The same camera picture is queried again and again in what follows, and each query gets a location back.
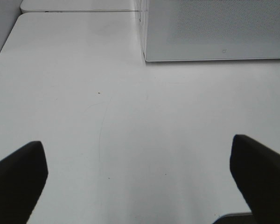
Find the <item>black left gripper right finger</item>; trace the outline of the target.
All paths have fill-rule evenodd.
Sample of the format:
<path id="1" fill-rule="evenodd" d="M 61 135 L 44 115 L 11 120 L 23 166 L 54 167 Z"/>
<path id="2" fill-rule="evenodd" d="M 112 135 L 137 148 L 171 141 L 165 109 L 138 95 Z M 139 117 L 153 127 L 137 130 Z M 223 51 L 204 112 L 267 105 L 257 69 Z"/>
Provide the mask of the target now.
<path id="1" fill-rule="evenodd" d="M 231 175 L 258 224 L 280 224 L 280 154 L 250 138 L 233 137 Z"/>

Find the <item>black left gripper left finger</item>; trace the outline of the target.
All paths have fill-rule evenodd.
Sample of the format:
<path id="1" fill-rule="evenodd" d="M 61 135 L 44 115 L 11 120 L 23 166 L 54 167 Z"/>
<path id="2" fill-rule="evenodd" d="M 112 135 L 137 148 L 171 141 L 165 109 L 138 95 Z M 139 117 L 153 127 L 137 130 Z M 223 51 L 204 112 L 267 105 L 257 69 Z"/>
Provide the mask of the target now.
<path id="1" fill-rule="evenodd" d="M 48 178 L 43 145 L 32 141 L 0 161 L 0 224 L 28 222 Z"/>

